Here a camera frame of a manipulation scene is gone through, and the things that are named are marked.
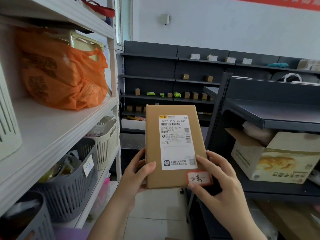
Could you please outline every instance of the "white wall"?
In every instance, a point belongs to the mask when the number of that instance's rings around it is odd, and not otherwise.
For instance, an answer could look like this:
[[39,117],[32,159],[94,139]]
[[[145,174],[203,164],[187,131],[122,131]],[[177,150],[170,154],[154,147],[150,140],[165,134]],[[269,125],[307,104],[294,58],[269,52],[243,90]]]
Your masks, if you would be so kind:
[[[172,22],[159,23],[161,14]],[[134,0],[133,40],[320,60],[320,12],[236,0]]]

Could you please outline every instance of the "paper tag on basket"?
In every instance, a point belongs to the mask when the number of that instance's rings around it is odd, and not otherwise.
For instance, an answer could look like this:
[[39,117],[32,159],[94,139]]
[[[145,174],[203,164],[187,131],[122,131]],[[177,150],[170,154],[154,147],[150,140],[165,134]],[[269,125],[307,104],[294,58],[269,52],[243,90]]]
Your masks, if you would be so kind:
[[94,161],[92,159],[92,155],[88,158],[87,162],[83,165],[84,174],[88,177],[91,169],[94,167]]
[[188,184],[212,185],[212,177],[207,171],[195,171],[187,173]]

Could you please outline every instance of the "purple object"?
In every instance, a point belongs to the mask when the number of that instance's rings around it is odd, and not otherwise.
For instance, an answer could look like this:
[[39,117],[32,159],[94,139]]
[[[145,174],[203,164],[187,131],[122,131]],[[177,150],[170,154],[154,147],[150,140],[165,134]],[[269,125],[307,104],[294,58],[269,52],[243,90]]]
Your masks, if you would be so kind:
[[73,229],[66,227],[54,227],[53,231],[58,240],[86,240],[90,233],[90,229]]

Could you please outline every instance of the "barcode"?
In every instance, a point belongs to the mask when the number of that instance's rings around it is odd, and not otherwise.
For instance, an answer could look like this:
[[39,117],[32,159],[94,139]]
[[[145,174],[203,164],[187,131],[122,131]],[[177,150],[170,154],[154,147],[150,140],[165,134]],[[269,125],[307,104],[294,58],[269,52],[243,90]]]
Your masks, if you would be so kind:
[[161,123],[162,126],[174,126],[174,125],[181,125],[181,123]]
[[184,133],[186,135],[186,142],[191,143],[191,136],[189,128],[184,128]]
[[196,160],[195,159],[189,159],[189,164],[190,164],[190,166],[194,166],[196,164]]

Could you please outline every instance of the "person's right hand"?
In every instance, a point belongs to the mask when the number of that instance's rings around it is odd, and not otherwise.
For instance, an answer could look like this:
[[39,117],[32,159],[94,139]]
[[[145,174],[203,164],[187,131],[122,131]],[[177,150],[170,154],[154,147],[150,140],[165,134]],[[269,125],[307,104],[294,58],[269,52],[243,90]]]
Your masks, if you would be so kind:
[[210,161],[198,155],[196,159],[219,181],[222,192],[211,196],[198,184],[189,184],[190,189],[228,230],[234,240],[266,239],[254,223],[241,183],[231,164],[217,153],[207,151],[207,155]]

